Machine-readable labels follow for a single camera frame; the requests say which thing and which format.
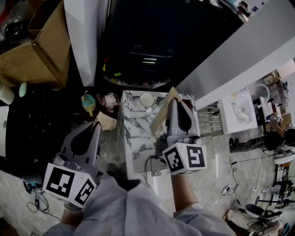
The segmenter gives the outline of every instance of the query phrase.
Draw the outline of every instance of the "gray pants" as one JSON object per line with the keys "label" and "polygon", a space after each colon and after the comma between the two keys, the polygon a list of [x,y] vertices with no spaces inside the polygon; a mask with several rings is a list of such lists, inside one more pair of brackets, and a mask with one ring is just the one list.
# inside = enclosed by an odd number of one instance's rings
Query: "gray pants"
{"label": "gray pants", "polygon": [[231,148],[232,153],[251,151],[257,148],[265,148],[265,136],[253,138],[247,142],[234,143]]}

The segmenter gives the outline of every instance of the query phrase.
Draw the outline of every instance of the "black shoe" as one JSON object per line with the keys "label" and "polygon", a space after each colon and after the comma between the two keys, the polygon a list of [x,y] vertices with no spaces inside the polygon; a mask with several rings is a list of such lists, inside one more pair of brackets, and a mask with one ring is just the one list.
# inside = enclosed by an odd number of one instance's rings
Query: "black shoe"
{"label": "black shoe", "polygon": [[230,151],[232,151],[234,149],[234,144],[235,144],[234,140],[232,138],[230,138],[230,140],[229,140]]}

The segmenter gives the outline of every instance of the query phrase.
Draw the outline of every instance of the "cardboard box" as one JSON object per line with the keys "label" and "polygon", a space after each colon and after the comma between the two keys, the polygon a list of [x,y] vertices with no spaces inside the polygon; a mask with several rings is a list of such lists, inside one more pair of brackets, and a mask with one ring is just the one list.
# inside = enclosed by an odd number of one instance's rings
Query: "cardboard box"
{"label": "cardboard box", "polygon": [[63,2],[36,2],[40,4],[36,4],[38,8],[28,28],[32,40],[0,55],[0,83],[8,87],[27,82],[64,88],[70,65],[71,42]]}

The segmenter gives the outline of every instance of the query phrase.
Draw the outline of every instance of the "marble table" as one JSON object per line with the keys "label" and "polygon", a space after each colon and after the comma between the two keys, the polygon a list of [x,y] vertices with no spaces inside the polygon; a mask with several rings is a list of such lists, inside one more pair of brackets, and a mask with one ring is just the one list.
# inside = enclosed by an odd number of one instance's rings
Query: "marble table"
{"label": "marble table", "polygon": [[[167,93],[148,92],[155,98],[154,105],[149,109],[143,107],[139,101],[140,95],[143,93],[146,92],[125,90],[121,99],[118,124],[120,132],[124,135],[122,139],[124,143],[121,146],[124,146],[124,153],[121,154],[125,155],[128,179],[143,180],[144,163],[149,156],[155,155],[156,138],[166,131],[163,123],[159,128],[159,135],[156,137],[152,135],[149,126],[163,106]],[[199,127],[194,97],[184,94],[180,94],[180,97],[191,100],[194,116]],[[153,172],[165,168],[166,166],[161,162],[152,161]],[[150,163],[148,163],[147,169],[150,171]],[[152,181],[150,173],[148,176],[149,181]]]}

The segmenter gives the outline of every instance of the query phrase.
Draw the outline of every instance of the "gray shirt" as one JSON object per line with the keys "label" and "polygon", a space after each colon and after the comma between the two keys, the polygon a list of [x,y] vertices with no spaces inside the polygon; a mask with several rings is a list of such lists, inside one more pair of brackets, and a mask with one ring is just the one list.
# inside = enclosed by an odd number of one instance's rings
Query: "gray shirt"
{"label": "gray shirt", "polygon": [[106,177],[88,200],[77,228],[57,224],[44,236],[235,236],[225,221],[198,204],[174,216],[161,209],[148,186],[141,183],[127,192]]}

